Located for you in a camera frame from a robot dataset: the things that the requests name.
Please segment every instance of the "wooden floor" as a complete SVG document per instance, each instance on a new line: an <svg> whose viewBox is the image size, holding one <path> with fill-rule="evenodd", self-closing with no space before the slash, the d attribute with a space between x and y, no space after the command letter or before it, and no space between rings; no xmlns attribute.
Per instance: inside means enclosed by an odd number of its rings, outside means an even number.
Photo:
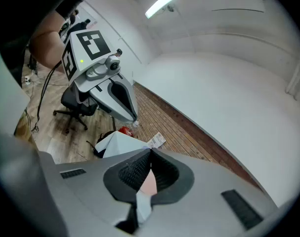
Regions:
<svg viewBox="0 0 300 237"><path fill-rule="evenodd" d="M27 109L31 118L31 128L37 120L41 90L49 69L38 64L38 71L38 75L31 76L32 82L29 85L23 83L23 89L31 97ZM23 78L31 74L31 70L25 65ZM97 110L93 116L82 118L88 126L87 131L84 131L79 122L73 120L70 133L66 134L65 128L69 117L59 113L56 116L52 114L53 110L66 110L60 103L66 88L66 76L61 72L54 72L43 98L39 132L33 132L33 137L38 149L50 153L55 163L93 159L95 156L92 147L86 141L95 145L100 134L113 130L112 119L103 111ZM134 128L137 139L147 142L160 132L166 139L162 149L218 163L257 186L249 174L225 150L172 106L137 83L134 85L134 91L140 124L138 128ZM123 125L129 126L116 120L117 130Z"/></svg>

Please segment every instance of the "chair base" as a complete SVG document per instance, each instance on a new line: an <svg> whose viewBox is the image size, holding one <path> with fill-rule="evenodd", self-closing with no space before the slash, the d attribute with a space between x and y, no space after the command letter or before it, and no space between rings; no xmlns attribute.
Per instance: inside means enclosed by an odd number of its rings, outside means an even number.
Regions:
<svg viewBox="0 0 300 237"><path fill-rule="evenodd" d="M88 130L87 125L80 119L80 115L77 112L75 112L75 111L60 111L60 110L54 110L53 111L53 115L54 116L57 113L61 113L61 114L65 114L65 115L69 115L70 116L70 119L67 122L65 133L69 133L70 132L69 127L70 127L70 124L71 124L71 121L72 121L73 118L75 118L79 123L81 123L84 126L84 130Z"/></svg>

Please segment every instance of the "black chair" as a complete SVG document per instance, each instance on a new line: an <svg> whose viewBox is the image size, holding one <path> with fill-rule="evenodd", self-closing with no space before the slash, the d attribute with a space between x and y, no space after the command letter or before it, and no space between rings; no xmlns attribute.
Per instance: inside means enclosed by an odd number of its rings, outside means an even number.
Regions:
<svg viewBox="0 0 300 237"><path fill-rule="evenodd" d="M78 122L80 122L84 126L85 130L88 130L87 125L80 119L80 114L82 114L82 117L94 115L96 108L98 106L97 104L89 107L83 104L79 104L76 101L76 97L71 91L71 88L67 88L64 91L61 98L61 104L64 105L66 108L70 109L70 111L54 110L53 115L55 116L57 113L62 113L71 116L67 123L67 127L65 129L66 133L70 132L69 127L73 118L75 118Z"/></svg>

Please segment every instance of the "light fixture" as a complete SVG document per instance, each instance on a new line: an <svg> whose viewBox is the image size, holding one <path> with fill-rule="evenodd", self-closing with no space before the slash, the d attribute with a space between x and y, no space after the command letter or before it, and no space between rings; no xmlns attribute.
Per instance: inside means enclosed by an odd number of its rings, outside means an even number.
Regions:
<svg viewBox="0 0 300 237"><path fill-rule="evenodd" d="M147 10L147 12L145 13L145 16L147 18L152 17L159 9L161 9L163 6L165 6L166 4L168 4L170 1L172 0L157 0L152 6L151 8L149 8Z"/></svg>

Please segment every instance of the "red object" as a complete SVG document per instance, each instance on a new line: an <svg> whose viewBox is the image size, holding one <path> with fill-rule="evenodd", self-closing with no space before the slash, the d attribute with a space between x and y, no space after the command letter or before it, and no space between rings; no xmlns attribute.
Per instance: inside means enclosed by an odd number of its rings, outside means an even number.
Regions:
<svg viewBox="0 0 300 237"><path fill-rule="evenodd" d="M130 130L129 127L123 126L118 131L124 133L127 136L133 137L132 131Z"/></svg>

